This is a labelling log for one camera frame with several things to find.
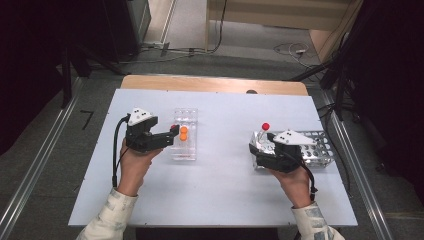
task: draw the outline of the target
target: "transparent box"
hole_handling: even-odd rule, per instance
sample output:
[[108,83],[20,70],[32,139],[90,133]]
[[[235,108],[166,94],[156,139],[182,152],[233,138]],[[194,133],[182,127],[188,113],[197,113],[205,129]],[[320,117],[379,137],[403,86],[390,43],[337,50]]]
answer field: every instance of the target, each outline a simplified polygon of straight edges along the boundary
[[[299,145],[302,158],[306,166],[310,168],[325,168],[334,161],[334,153],[328,143],[328,138],[324,131],[296,131],[306,137],[312,138],[317,145]],[[256,146],[260,152],[274,154],[275,144],[267,139],[266,133],[258,139],[258,132],[253,132],[250,143]],[[252,154],[253,168],[261,169],[258,166],[255,155]]]
[[174,145],[171,146],[173,160],[196,160],[197,116],[196,108],[174,110],[174,124],[180,125],[180,134],[174,138]]

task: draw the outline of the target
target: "person's left hand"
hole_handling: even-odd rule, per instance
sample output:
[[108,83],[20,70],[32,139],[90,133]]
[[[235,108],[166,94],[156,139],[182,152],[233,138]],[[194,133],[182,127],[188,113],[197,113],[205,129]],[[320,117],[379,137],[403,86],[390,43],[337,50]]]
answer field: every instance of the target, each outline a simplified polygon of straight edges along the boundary
[[121,180],[117,191],[130,197],[137,196],[138,189],[143,185],[144,176],[161,149],[147,153],[140,153],[126,146],[125,138],[122,141],[121,158]]

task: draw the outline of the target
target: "orange ball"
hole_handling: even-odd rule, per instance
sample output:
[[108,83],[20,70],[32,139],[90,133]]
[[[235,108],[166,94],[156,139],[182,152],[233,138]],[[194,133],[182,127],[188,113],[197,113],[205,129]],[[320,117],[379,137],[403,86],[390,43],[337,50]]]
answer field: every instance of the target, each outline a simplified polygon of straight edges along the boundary
[[182,133],[182,134],[180,134],[180,140],[181,141],[186,141],[187,140],[187,134],[185,134],[185,133]]
[[180,132],[181,132],[181,133],[187,133],[187,132],[188,132],[188,128],[187,128],[186,126],[182,126],[182,127],[180,128]]

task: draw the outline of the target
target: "white sleeve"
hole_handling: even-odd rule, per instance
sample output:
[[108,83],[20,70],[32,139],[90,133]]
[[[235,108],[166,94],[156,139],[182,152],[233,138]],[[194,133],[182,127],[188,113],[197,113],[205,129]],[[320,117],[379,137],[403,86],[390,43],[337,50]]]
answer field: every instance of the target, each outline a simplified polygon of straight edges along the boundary
[[81,231],[77,240],[122,239],[137,199],[112,189],[99,215]]
[[339,232],[327,225],[316,202],[304,208],[292,208],[292,212],[302,240],[344,240]]

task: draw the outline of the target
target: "white table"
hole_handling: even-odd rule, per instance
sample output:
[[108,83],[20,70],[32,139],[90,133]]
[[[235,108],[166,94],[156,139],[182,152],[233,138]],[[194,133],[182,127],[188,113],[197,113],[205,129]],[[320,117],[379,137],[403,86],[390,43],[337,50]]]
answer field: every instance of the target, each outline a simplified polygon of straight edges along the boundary
[[[133,107],[153,112],[152,133],[168,131],[174,108],[199,109],[198,159],[174,161],[170,149],[154,159],[139,191],[130,225],[150,227],[279,227],[295,224],[278,181],[252,167],[248,143],[268,122],[272,130],[322,130],[309,96],[119,89],[108,115],[69,225],[86,225],[111,189],[113,134]],[[120,140],[125,133],[121,127]],[[314,169],[316,201],[333,226],[357,221],[335,163]]]

